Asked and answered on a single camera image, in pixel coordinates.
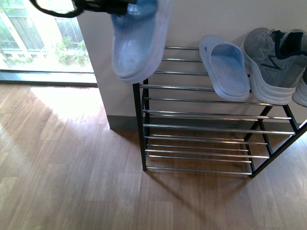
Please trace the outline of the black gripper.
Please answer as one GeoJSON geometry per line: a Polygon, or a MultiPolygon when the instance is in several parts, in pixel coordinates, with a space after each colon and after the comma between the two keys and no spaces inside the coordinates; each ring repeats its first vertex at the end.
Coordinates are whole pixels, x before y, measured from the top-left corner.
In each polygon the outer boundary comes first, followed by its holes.
{"type": "Polygon", "coordinates": [[[125,15],[130,4],[137,0],[73,0],[77,9],[90,12],[105,12],[114,15],[125,15]]]}

